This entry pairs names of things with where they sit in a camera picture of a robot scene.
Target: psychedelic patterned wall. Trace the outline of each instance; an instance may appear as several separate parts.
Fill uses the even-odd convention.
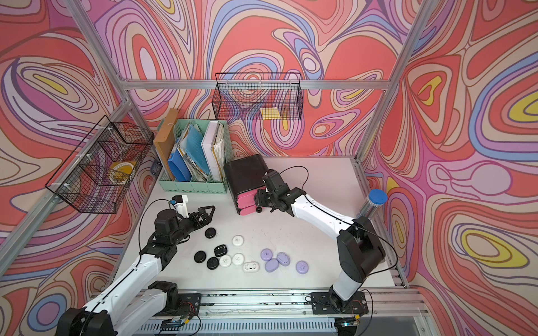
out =
[[[84,2],[120,76],[215,79],[217,72],[299,71],[310,80],[388,79],[415,1]],[[138,90],[156,127],[168,108],[213,118],[212,90]],[[380,92],[308,90],[304,120],[229,120],[236,156],[354,155]]]
[[[0,244],[51,173],[118,104],[64,14],[56,0],[0,4]]]
[[[118,105],[60,0],[0,2],[0,244],[93,125]],[[0,335],[53,335],[107,282],[153,182],[144,164],[116,215],[56,206],[0,278]]]
[[[444,335],[538,334],[538,3],[443,0],[363,158]]]
[[[354,155],[381,91],[319,92],[318,106],[305,100],[301,120],[228,120],[234,156]],[[133,90],[131,96],[152,128],[169,109],[180,109],[180,118],[215,118],[212,90]]]

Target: purple round puck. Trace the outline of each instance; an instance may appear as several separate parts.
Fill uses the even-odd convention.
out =
[[[282,266],[288,266],[290,262],[289,256],[284,252],[277,254],[277,260]]]
[[[271,252],[270,249],[266,248],[263,251],[261,251],[261,259],[263,261],[269,261],[273,258],[273,252]]]
[[[303,260],[298,261],[297,265],[295,265],[295,269],[301,274],[306,274],[306,272],[308,272],[308,264]]]
[[[278,260],[277,259],[271,259],[265,263],[265,270],[268,273],[271,273],[275,271],[278,268]]]

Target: wire mesh basket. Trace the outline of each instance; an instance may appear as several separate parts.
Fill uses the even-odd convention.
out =
[[[51,183],[57,170],[45,187],[78,212],[116,213],[152,144],[153,132],[108,120],[67,177],[61,183]]]
[[[301,74],[217,73],[213,93],[215,118],[220,120],[300,120],[303,112]]]

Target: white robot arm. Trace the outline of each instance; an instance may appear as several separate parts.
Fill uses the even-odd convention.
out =
[[[385,257],[379,237],[368,218],[351,218],[316,202],[299,188],[289,189],[280,174],[270,169],[263,177],[266,191],[258,190],[256,206],[278,209],[304,219],[337,242],[342,272],[329,290],[336,311],[349,306],[357,289]]]
[[[177,285],[165,281],[154,282],[140,299],[129,304],[170,263],[178,251],[178,243],[211,223],[214,206],[188,214],[187,201],[185,195],[172,198],[170,203],[175,209],[157,214],[155,232],[140,256],[84,307],[68,309],[58,321],[57,336],[131,336],[149,318],[165,308],[168,310],[168,306],[178,310]]]

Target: white round puck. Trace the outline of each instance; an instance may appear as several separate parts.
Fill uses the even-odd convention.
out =
[[[222,266],[222,267],[228,267],[232,264],[232,258],[225,254],[221,257],[221,259],[218,261],[218,263]]]
[[[242,236],[237,235],[237,236],[235,236],[235,237],[232,239],[232,244],[233,244],[234,246],[241,246],[241,245],[244,243],[244,241],[245,241],[245,240],[243,239]]]
[[[241,266],[245,262],[245,257],[241,253],[233,255],[232,262],[236,266]]]

